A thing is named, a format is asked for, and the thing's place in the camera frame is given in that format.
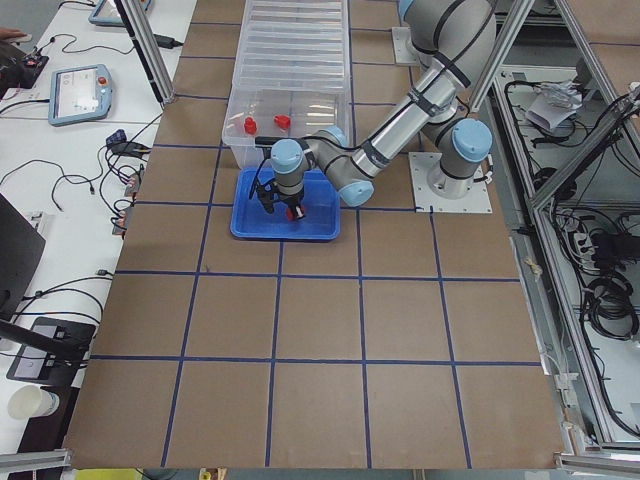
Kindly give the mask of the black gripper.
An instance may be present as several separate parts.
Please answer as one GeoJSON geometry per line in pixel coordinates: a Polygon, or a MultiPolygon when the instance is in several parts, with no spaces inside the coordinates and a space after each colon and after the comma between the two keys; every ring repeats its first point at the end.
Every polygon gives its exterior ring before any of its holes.
{"type": "Polygon", "coordinates": [[[285,203],[291,207],[293,219],[303,219],[306,216],[301,202],[304,198],[304,188],[295,193],[285,193],[277,182],[257,183],[257,197],[265,211],[273,214],[276,203],[285,203]]]}

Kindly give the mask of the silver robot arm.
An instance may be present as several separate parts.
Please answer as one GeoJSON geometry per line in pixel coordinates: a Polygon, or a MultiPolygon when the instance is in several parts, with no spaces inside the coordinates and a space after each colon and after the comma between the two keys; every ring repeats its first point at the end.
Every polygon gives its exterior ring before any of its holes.
{"type": "Polygon", "coordinates": [[[280,139],[270,147],[271,180],[252,182],[249,195],[264,210],[277,203],[291,220],[304,217],[303,177],[317,168],[342,201],[367,202],[374,178],[418,133],[424,132],[441,157],[429,180],[432,190],[458,199],[488,156],[493,137],[481,121],[458,110],[459,93],[473,86],[487,64],[496,35],[492,1],[402,1],[401,19],[410,27],[411,45],[424,69],[389,116],[360,145],[350,147],[342,130],[325,127],[313,135],[280,139]]]}

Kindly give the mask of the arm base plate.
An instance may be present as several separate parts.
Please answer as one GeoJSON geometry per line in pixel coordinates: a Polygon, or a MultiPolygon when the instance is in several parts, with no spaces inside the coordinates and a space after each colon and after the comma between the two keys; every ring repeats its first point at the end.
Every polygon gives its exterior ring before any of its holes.
{"type": "Polygon", "coordinates": [[[438,152],[411,152],[409,164],[417,212],[454,214],[491,214],[488,185],[491,173],[476,165],[474,176],[453,179],[441,169],[438,152]]]}
{"type": "Polygon", "coordinates": [[[413,46],[409,27],[393,27],[391,35],[397,65],[420,66],[423,64],[419,52],[413,46]]]}

